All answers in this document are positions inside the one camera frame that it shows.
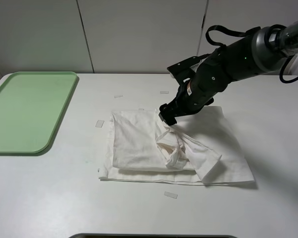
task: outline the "crumpled white towel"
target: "crumpled white towel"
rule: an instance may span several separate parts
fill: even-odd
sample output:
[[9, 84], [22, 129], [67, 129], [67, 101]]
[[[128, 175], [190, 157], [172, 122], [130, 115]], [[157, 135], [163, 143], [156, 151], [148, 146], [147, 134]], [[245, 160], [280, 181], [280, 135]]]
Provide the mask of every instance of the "crumpled white towel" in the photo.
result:
[[254, 181], [220, 107], [177, 118], [172, 128], [154, 111], [113, 112], [112, 118], [100, 179], [190, 185]]

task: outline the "tabletop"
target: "tabletop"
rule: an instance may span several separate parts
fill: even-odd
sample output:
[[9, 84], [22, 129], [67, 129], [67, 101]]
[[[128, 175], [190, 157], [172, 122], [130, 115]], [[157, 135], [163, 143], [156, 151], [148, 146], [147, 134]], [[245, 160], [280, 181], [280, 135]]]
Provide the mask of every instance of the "tabletop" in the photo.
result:
[[[51, 149], [36, 157], [0, 156], [0, 238], [298, 237], [298, 82], [257, 76], [217, 94], [214, 105], [222, 107], [256, 182], [184, 186], [100, 181], [97, 172], [110, 112], [158, 108], [174, 98], [176, 80], [168, 74], [78, 77]], [[105, 121], [102, 128], [95, 127], [98, 120]]]

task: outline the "light green plastic tray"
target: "light green plastic tray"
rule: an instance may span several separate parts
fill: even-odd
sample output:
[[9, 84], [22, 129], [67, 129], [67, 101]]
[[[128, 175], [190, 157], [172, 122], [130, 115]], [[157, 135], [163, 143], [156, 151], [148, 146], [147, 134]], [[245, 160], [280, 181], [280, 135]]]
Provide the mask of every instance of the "light green plastic tray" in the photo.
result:
[[53, 137], [75, 88], [73, 72], [18, 72], [0, 86], [0, 154], [34, 154]]

